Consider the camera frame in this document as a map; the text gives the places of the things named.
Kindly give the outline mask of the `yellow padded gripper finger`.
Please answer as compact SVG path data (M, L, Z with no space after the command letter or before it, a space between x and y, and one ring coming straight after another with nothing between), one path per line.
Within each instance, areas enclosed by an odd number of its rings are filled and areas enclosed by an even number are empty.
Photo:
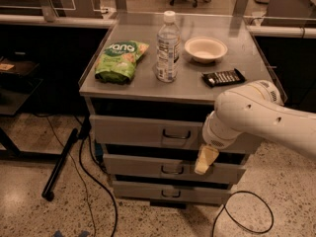
M198 151L195 173L199 175L205 174L218 155L219 151L216 148L210 145L202 145Z

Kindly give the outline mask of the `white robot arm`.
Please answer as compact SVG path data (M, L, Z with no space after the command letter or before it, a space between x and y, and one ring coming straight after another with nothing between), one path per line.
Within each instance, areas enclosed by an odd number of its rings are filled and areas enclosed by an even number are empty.
M218 95L214 110L202 127L204 144L197 155L195 173L205 174L219 151L243 133L260 136L316 159L316 115L284 107L277 86L258 80Z

